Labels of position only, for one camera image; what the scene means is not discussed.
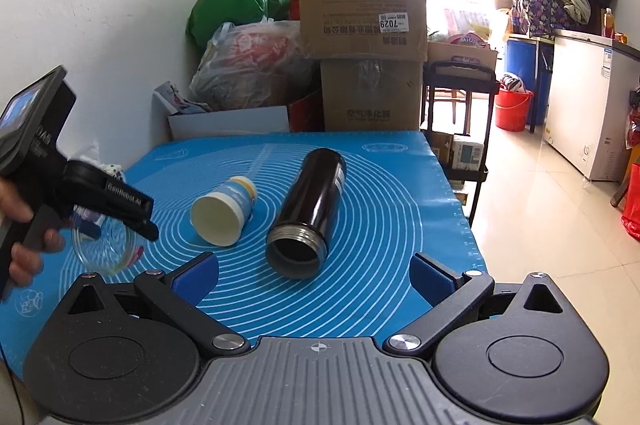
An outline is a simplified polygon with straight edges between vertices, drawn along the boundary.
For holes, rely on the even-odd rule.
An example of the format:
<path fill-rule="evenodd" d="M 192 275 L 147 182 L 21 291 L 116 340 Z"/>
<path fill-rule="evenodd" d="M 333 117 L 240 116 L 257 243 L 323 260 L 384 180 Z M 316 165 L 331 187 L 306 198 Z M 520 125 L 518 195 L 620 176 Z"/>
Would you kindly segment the person's left hand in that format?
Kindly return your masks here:
<path fill-rule="evenodd" d="M 47 229 L 40 231 L 32 246 L 25 245 L 27 227 L 34 219 L 34 212 L 21 198 L 16 186 L 6 179 L 1 180 L 1 215 L 12 220 L 17 226 L 17 230 L 10 232 L 15 242 L 12 245 L 8 268 L 9 283 L 13 287 L 28 287 L 43 271 L 42 254 L 61 252 L 65 246 L 64 237 L 55 228 Z"/>

